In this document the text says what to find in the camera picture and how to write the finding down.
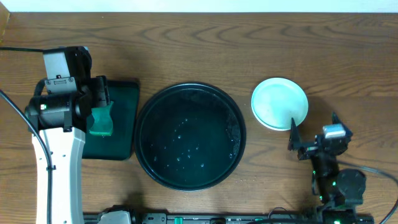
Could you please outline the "mint green plate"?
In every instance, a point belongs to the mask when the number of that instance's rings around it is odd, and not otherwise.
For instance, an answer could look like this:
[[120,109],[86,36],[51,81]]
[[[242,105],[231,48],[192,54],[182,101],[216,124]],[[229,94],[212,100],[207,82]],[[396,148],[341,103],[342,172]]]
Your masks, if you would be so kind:
[[288,131],[292,120],[300,125],[307,117],[308,108],[303,89],[286,78],[268,78],[260,82],[251,96],[254,117],[275,131]]

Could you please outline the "green sponge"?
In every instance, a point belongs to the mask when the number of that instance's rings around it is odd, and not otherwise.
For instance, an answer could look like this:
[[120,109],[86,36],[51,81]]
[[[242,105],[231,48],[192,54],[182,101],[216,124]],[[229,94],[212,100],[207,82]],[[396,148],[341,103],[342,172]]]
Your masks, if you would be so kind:
[[100,108],[92,109],[93,124],[89,129],[89,133],[94,136],[110,136],[113,133],[113,120],[111,118],[111,110],[113,102]]

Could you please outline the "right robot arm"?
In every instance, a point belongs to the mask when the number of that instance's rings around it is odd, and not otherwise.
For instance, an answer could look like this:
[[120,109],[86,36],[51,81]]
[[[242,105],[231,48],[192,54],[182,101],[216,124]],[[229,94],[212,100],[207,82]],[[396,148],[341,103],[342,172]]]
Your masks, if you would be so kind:
[[363,203],[366,176],[357,169],[339,168],[336,157],[348,149],[353,133],[335,113],[331,120],[314,141],[303,142],[291,119],[288,150],[296,151],[298,160],[309,160],[313,167],[312,192],[322,204],[308,217],[319,223],[357,223],[356,206]]

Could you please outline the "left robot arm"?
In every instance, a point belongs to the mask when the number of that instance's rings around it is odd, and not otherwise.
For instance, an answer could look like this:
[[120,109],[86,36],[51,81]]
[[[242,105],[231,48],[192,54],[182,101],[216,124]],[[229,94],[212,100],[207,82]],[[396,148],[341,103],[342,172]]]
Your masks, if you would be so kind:
[[43,58],[47,76],[25,108],[37,161],[37,223],[131,223],[124,210],[83,213],[81,163],[131,156],[139,85],[92,77],[86,47],[47,49]]

